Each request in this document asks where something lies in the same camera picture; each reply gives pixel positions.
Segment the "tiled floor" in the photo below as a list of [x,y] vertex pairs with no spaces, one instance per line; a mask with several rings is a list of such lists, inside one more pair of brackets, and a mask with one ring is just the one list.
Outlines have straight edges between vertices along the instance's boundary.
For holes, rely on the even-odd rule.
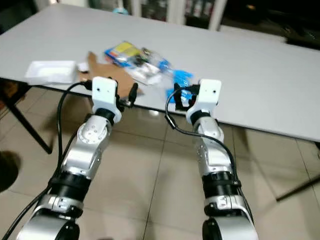
[[[0,151],[15,152],[21,161],[17,180],[0,193],[0,236],[47,184],[55,168],[55,114],[60,96],[32,88],[18,104],[44,140],[53,145],[51,155],[11,113],[0,120]],[[67,98],[62,117],[64,145],[89,111],[85,98]],[[177,122],[190,128],[182,117]],[[225,143],[236,156],[259,239],[320,239],[320,184],[284,202],[275,201],[275,196],[320,172],[316,146],[230,125],[222,128]],[[200,240],[206,219],[203,201],[191,139],[170,129],[162,113],[126,110],[113,129],[85,199],[84,214],[78,220],[80,239]]]

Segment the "white tray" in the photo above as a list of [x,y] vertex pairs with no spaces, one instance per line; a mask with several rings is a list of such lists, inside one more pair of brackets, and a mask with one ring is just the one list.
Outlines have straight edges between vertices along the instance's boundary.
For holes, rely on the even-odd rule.
[[32,61],[24,78],[29,85],[71,84],[77,78],[75,61]]

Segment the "table leg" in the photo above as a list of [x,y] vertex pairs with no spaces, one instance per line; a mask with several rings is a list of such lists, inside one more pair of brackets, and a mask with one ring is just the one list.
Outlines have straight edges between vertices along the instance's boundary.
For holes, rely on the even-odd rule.
[[[320,142],[315,142],[315,145],[320,150]],[[285,199],[289,198],[290,196],[297,194],[297,193],[311,187],[313,184],[317,184],[319,182],[320,182],[320,174],[311,178],[309,181],[306,181],[306,182],[302,183],[301,185],[295,187],[294,189],[288,191],[287,193],[285,193],[281,196],[278,196],[276,198],[276,201],[280,202],[282,200],[285,200]]]
[[19,111],[15,103],[10,101],[7,96],[0,90],[0,99],[4,102],[7,108],[13,113],[13,115],[19,120],[24,128],[31,134],[31,136],[40,144],[40,146],[48,153],[52,153],[52,149],[45,143],[45,141],[39,136],[36,130],[31,126],[25,116]]

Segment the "brown cardboard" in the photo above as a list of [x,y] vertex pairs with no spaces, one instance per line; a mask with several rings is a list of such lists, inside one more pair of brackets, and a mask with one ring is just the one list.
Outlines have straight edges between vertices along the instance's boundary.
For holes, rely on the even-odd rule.
[[135,81],[132,77],[121,67],[114,64],[102,64],[97,63],[97,56],[93,52],[89,52],[87,57],[89,66],[89,73],[80,73],[79,78],[82,79],[93,79],[94,77],[111,77],[118,82],[118,95],[120,98],[128,96],[130,89],[132,88]]

